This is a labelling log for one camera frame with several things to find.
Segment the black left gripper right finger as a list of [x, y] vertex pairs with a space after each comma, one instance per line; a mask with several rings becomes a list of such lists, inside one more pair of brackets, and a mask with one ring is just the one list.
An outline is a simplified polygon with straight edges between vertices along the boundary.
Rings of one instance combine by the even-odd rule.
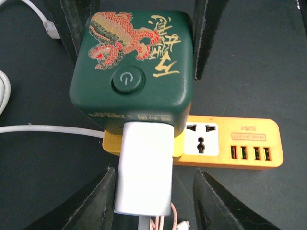
[[206, 171], [197, 169], [193, 182], [194, 210], [199, 230], [277, 230]]

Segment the orange power strip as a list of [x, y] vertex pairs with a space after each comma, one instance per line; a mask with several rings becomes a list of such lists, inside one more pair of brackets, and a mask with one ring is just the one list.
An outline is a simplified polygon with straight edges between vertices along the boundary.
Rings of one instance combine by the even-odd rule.
[[174, 137], [169, 124], [134, 122], [130, 148], [154, 156], [173, 150], [181, 166], [265, 170], [284, 161], [280, 130], [271, 119], [189, 116], [184, 131]]

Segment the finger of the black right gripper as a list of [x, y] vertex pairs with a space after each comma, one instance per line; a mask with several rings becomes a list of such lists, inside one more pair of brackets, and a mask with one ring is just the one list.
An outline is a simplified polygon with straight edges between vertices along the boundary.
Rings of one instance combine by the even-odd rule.
[[45, 8], [73, 63], [76, 62], [87, 20], [100, 10], [100, 0], [47, 0]]
[[194, 80], [200, 81], [213, 46], [216, 30], [229, 0], [197, 0], [193, 12]]

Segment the green cube socket adapter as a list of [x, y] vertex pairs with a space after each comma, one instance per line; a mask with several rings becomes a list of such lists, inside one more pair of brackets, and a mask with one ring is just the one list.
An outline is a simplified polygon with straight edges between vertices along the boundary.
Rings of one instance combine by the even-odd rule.
[[70, 100], [111, 134], [126, 122], [180, 135], [193, 88], [192, 21], [182, 11], [99, 11], [85, 24]]

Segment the white usb charger plug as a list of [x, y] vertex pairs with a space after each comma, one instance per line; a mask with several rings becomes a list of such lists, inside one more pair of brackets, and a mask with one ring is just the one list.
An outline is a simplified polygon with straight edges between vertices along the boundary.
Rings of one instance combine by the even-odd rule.
[[171, 212], [174, 127], [126, 122], [118, 164], [114, 211], [167, 216]]

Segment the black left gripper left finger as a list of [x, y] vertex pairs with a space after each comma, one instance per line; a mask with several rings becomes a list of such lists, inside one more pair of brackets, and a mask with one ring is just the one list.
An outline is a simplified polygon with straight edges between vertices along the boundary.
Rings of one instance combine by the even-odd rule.
[[64, 203], [34, 221], [26, 230], [110, 230], [116, 173], [104, 168], [90, 183]]

